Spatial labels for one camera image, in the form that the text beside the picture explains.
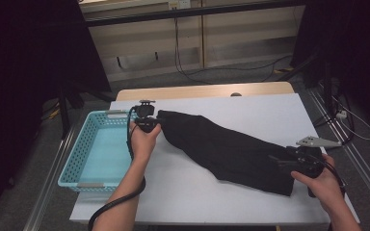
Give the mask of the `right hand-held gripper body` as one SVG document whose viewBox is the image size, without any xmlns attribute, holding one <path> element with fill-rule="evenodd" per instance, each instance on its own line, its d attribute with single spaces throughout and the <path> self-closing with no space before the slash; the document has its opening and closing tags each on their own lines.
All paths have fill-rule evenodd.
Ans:
<svg viewBox="0 0 370 231">
<path fill-rule="evenodd" d="M 340 141 L 330 141 L 313 136 L 307 136 L 296 142 L 296 147 L 287 146 L 287 153 L 293 160 L 287 163 L 289 171 L 297 171 L 310 178 L 317 178 L 326 168 L 337 175 L 335 168 L 324 158 L 322 147 L 340 147 Z"/>
</svg>

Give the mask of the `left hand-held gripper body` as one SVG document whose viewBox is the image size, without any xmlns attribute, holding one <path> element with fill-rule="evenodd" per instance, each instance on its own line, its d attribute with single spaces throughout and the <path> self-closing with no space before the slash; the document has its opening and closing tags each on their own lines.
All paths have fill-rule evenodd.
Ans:
<svg viewBox="0 0 370 231">
<path fill-rule="evenodd" d="M 146 133 L 150 133 L 158 123 L 153 117 L 155 110 L 153 103 L 154 100 L 141 100 L 140 104 L 134 107 L 136 114 L 134 122 Z"/>
</svg>

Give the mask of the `light blue plastic basket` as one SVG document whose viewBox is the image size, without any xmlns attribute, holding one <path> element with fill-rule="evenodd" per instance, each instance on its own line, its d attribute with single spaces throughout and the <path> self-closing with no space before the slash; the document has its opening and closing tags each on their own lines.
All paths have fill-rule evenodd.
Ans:
<svg viewBox="0 0 370 231">
<path fill-rule="evenodd" d="M 90 112 L 71 148 L 58 185 L 75 192 L 112 192 L 131 163 L 128 110 Z"/>
</svg>

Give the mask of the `black shorts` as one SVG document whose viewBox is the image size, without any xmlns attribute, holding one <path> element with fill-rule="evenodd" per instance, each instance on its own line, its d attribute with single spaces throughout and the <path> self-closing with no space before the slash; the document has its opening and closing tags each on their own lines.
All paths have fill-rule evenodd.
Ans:
<svg viewBox="0 0 370 231">
<path fill-rule="evenodd" d="M 202 115 L 160 110 L 166 140 L 217 179 L 266 193 L 289 196 L 294 179 L 274 158 L 287 157 L 283 146 L 224 128 Z"/>
</svg>

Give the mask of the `person's left hand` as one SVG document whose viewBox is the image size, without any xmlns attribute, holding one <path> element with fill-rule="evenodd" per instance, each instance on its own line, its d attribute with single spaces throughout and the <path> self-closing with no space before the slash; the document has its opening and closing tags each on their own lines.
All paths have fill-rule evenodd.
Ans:
<svg viewBox="0 0 370 231">
<path fill-rule="evenodd" d="M 135 163 L 147 163 L 150 159 L 151 153 L 155 147 L 156 139 L 161 132 L 161 125 L 156 127 L 149 133 L 144 132 L 134 122 L 130 123 L 131 131 L 131 147 L 134 154 Z"/>
</svg>

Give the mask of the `person's right hand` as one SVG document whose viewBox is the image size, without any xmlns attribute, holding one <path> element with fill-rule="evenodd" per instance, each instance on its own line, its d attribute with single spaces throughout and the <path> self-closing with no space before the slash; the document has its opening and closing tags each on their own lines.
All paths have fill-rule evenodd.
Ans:
<svg viewBox="0 0 370 231">
<path fill-rule="evenodd" d="M 343 212 L 347 204 L 336 177 L 330 171 L 330 167 L 334 166 L 334 160 L 327 154 L 324 154 L 323 158 L 326 164 L 318 177 L 310 178 L 297 171 L 292 171 L 291 176 L 310 188 L 327 213 Z"/>
</svg>

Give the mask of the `wooden table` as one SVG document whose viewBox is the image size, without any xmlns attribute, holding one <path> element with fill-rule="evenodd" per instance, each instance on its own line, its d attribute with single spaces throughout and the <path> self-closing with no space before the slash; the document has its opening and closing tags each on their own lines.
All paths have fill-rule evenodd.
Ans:
<svg viewBox="0 0 370 231">
<path fill-rule="evenodd" d="M 151 89 L 121 90 L 117 101 L 159 100 L 177 98 L 226 97 L 234 93 L 242 96 L 294 93 L 288 82 L 223 84 L 206 86 L 166 87 Z"/>
</svg>

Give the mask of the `white table cover sheet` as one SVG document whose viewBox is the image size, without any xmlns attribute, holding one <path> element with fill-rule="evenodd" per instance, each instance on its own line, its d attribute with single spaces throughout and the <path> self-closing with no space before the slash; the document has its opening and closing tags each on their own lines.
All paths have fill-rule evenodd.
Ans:
<svg viewBox="0 0 370 231">
<path fill-rule="evenodd" d="M 282 146 L 315 135 L 296 93 L 159 99 L 158 110 L 211 121 Z M 297 182 L 289 196 L 217 180 L 160 136 L 146 168 L 136 221 L 153 225 L 305 225 L 329 222 L 319 201 Z"/>
</svg>

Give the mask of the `black tripod stand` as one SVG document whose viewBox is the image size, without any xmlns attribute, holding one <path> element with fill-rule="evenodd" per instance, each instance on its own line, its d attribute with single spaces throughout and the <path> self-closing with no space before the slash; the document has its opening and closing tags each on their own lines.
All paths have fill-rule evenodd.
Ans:
<svg viewBox="0 0 370 231">
<path fill-rule="evenodd" d="M 310 55 L 297 67 L 294 67 L 292 71 L 284 74 L 279 78 L 281 82 L 287 82 L 299 73 L 306 72 L 307 70 L 318 70 L 320 74 L 319 84 L 322 85 L 324 105 L 327 112 L 332 114 L 334 112 L 332 104 L 332 83 L 331 83 L 331 65 L 329 62 L 323 60 L 322 56 L 318 54 Z"/>
<path fill-rule="evenodd" d="M 70 130 L 70 121 L 68 116 L 67 105 L 70 105 L 73 109 L 81 109 L 85 105 L 85 101 L 81 96 L 81 93 L 88 93 L 89 95 L 100 99 L 105 102 L 112 102 L 114 98 L 107 95 L 104 92 L 93 90 L 81 83 L 76 81 L 66 80 L 58 84 L 58 99 L 59 99 L 59 110 L 62 120 L 63 133 L 62 138 L 64 139 Z"/>
</svg>

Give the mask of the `black horizontal bar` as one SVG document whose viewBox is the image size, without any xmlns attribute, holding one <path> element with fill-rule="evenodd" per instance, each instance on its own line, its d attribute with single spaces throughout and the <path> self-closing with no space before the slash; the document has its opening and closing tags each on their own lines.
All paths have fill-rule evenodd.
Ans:
<svg viewBox="0 0 370 231">
<path fill-rule="evenodd" d="M 222 6 L 191 8 L 185 10 L 167 10 L 156 13 L 137 13 L 122 16 L 104 16 L 87 19 L 86 25 L 88 27 L 97 27 L 218 13 L 238 13 L 246 11 L 269 10 L 277 8 L 305 6 L 308 1 L 309 0 L 263 0 L 254 3 L 230 4 Z"/>
</svg>

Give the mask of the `beige cabinet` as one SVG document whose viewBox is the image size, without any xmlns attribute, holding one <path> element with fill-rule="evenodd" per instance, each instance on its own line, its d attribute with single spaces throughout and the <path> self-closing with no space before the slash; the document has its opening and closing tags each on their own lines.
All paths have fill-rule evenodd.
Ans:
<svg viewBox="0 0 370 231">
<path fill-rule="evenodd" d="M 156 13 L 169 0 L 79 0 L 86 19 Z M 191 8 L 260 0 L 191 0 Z M 111 82 L 290 55 L 303 6 L 91 27 Z"/>
</svg>

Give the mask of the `black curtain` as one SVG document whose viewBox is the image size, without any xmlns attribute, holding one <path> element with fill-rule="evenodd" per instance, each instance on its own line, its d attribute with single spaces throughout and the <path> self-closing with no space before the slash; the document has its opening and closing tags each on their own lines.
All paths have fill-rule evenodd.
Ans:
<svg viewBox="0 0 370 231">
<path fill-rule="evenodd" d="M 79 0 L 0 0 L 0 196 L 40 126 L 41 106 L 110 85 Z"/>
<path fill-rule="evenodd" d="M 370 117 L 370 0 L 315 0 L 305 6 L 291 65 L 316 55 L 310 83 L 323 63 Z"/>
</svg>

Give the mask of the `aluminium floor rail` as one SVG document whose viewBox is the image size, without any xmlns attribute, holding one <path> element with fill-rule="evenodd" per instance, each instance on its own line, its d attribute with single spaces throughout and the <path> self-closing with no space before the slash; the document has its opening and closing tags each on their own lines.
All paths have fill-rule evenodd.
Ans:
<svg viewBox="0 0 370 231">
<path fill-rule="evenodd" d="M 38 198 L 22 231 L 39 231 L 46 208 L 49 204 L 52 193 L 57 185 L 58 177 L 62 171 L 62 164 L 65 160 L 69 146 L 74 136 L 74 129 L 62 134 L 62 139 L 44 184 L 39 192 Z"/>
<path fill-rule="evenodd" d="M 322 119 L 329 126 L 331 132 L 338 141 L 342 142 L 341 147 L 331 147 L 328 152 L 331 152 L 332 150 L 344 151 L 370 192 L 370 166 L 354 144 L 356 134 L 352 129 L 347 129 L 346 125 L 343 124 L 340 119 L 328 114 L 327 108 L 324 106 L 325 101 L 320 92 L 317 90 L 309 90 L 308 94 L 312 98 L 317 109 L 320 111 Z"/>
</svg>

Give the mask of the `white wall socket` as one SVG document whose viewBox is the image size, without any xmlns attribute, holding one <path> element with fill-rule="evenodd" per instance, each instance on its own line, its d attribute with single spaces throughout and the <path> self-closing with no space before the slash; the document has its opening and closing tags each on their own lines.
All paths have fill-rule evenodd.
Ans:
<svg viewBox="0 0 370 231">
<path fill-rule="evenodd" d="M 168 6 L 170 10 L 190 9 L 191 0 L 169 0 Z"/>
</svg>

